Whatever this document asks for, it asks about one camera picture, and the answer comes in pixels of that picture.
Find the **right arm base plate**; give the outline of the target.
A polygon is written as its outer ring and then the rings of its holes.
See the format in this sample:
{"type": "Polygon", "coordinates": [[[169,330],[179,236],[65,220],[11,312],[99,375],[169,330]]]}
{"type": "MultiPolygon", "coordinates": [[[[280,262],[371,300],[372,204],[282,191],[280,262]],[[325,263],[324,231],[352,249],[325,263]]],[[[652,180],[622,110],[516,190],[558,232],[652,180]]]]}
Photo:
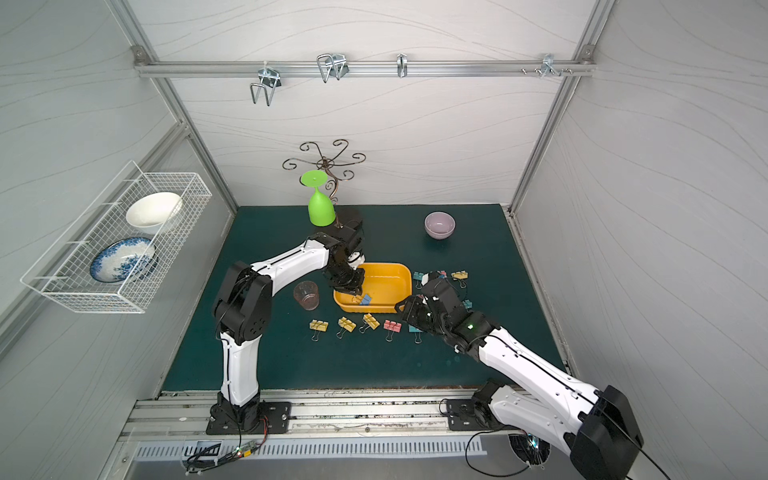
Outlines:
{"type": "Polygon", "coordinates": [[[475,398],[443,399],[438,410],[447,418],[451,431],[523,431],[517,426],[501,422],[486,402],[475,398]]]}

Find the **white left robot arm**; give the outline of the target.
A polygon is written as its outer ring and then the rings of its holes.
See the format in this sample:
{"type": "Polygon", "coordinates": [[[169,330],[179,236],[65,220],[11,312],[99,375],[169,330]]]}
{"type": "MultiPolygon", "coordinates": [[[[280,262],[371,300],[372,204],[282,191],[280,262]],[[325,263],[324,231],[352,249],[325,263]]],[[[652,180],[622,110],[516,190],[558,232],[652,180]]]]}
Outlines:
{"type": "Polygon", "coordinates": [[[260,339],[272,314],[273,297],[285,286],[321,271],[337,292],[360,295],[363,222],[351,220],[313,233],[298,246],[267,260],[232,264],[213,305],[217,336],[222,344],[223,398],[234,407],[257,400],[260,339]]]}

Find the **yellow binder clip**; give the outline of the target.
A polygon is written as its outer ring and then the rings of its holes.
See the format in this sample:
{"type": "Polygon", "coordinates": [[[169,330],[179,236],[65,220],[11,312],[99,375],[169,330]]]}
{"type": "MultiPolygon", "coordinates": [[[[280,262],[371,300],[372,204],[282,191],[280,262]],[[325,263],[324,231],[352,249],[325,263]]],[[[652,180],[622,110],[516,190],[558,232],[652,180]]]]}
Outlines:
{"type": "Polygon", "coordinates": [[[468,280],[468,272],[467,271],[457,271],[453,272],[451,274],[451,278],[458,283],[459,287],[462,289],[465,289],[467,287],[467,280],[468,280]]]}
{"type": "Polygon", "coordinates": [[[329,327],[329,323],[326,321],[312,320],[309,323],[309,329],[312,331],[311,340],[313,342],[318,342],[320,339],[320,336],[328,330],[328,327],[329,327]]]}
{"type": "Polygon", "coordinates": [[[338,339],[342,339],[346,333],[353,333],[357,328],[357,325],[346,317],[339,318],[337,324],[339,326],[339,331],[336,334],[338,339]]]}
{"type": "Polygon", "coordinates": [[[362,317],[362,321],[363,323],[359,328],[361,334],[364,334],[369,330],[376,330],[380,326],[380,322],[371,313],[365,313],[362,317]]]}

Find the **yellow plastic storage box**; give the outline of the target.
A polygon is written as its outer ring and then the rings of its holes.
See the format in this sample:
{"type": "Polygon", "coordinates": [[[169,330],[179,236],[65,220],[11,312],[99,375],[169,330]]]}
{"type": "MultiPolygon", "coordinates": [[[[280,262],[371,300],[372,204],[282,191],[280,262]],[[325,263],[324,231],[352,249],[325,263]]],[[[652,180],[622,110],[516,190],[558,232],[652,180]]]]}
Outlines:
{"type": "Polygon", "coordinates": [[[347,313],[394,313],[395,305],[412,294],[412,273],[399,263],[363,263],[365,280],[361,295],[372,297],[370,305],[353,305],[354,296],[333,292],[335,303],[347,313]]]}

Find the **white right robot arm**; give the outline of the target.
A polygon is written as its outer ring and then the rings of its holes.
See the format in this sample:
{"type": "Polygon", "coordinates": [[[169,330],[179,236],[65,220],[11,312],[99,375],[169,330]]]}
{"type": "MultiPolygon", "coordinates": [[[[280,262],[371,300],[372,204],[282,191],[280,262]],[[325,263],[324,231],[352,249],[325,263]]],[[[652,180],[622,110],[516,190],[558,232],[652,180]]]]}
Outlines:
{"type": "Polygon", "coordinates": [[[599,389],[552,365],[504,326],[465,307],[447,280],[429,277],[395,306],[399,319],[445,341],[458,354],[509,379],[473,396],[475,416],[491,429],[514,427],[567,454],[585,479],[626,479],[643,438],[627,396],[599,389]]]}

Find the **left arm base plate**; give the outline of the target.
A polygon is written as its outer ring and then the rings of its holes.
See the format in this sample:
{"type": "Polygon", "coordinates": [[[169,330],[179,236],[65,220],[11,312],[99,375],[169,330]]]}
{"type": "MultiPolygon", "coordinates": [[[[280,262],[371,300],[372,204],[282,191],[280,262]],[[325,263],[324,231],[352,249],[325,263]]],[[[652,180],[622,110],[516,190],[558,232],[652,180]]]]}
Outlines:
{"type": "Polygon", "coordinates": [[[238,407],[219,399],[209,413],[207,435],[246,435],[267,432],[285,434],[288,431],[292,404],[290,402],[250,402],[238,407]]]}

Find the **pink binder clip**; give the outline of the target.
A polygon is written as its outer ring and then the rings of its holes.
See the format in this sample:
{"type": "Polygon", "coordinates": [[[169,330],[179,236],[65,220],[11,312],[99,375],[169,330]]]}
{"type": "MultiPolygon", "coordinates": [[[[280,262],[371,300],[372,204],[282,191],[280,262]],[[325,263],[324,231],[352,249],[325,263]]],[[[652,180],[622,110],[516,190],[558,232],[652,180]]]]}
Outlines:
{"type": "Polygon", "coordinates": [[[386,331],[385,340],[388,343],[391,343],[394,339],[394,335],[401,332],[402,324],[396,321],[386,320],[383,328],[386,331]]]}

